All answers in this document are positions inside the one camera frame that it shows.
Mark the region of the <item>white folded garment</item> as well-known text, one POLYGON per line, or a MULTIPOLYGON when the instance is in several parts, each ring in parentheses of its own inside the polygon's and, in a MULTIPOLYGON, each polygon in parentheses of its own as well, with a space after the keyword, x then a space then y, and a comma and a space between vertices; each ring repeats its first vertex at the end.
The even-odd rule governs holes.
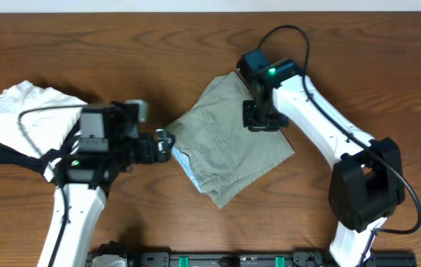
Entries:
POLYGON ((0 143, 39 158, 59 149, 77 122, 81 99, 54 88, 40 88, 29 81, 0 94, 0 143))

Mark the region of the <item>black folded garment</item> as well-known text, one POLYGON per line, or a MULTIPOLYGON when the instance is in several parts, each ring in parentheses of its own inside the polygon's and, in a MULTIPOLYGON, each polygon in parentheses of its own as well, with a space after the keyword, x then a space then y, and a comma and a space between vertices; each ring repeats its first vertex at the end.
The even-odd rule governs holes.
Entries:
POLYGON ((44 156, 39 158, 27 156, 0 143, 0 165, 17 165, 35 171, 50 182, 53 179, 54 172, 53 168, 48 167, 48 164, 55 161, 59 162, 62 156, 71 152, 71 143, 77 140, 78 132, 79 123, 76 122, 59 149, 50 149, 44 156))

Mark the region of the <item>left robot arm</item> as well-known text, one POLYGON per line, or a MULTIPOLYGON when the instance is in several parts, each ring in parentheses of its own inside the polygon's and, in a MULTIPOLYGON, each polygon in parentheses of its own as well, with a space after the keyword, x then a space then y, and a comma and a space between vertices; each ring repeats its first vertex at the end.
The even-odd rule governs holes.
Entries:
POLYGON ((82 107, 80 136, 55 170, 53 216, 40 266, 83 266, 111 183, 133 164, 167 162, 175 137, 163 129, 141 133, 147 104, 90 104, 82 107))

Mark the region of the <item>grey-green shorts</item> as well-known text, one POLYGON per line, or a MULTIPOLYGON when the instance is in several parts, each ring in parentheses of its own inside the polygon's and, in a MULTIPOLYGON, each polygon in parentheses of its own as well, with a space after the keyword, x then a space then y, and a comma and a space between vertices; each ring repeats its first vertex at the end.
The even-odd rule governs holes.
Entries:
POLYGON ((281 131, 243 126, 242 104, 249 98, 237 73, 216 76, 195 105, 166 127, 175 137, 174 158, 219 208, 294 154, 281 131))

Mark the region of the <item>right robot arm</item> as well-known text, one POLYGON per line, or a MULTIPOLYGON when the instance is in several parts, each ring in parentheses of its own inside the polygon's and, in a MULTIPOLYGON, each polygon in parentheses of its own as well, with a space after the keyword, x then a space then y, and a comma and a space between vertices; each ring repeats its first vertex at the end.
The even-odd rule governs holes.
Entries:
POLYGON ((375 140, 348 121, 290 59, 267 61, 261 49, 237 63, 251 99, 243 103, 243 124, 252 132, 296 126, 319 149, 332 170, 328 202, 338 220, 329 253, 338 266, 368 262, 373 230, 405 200, 402 182, 380 160, 401 169, 398 145, 375 140))

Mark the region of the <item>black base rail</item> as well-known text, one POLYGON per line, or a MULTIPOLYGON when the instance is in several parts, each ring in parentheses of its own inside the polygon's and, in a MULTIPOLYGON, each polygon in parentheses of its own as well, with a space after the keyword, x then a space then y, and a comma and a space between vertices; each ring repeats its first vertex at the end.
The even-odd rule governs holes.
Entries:
POLYGON ((131 253, 111 241, 90 252, 85 267, 325 267, 336 266, 328 253, 294 251, 288 254, 182 254, 168 251, 131 253))

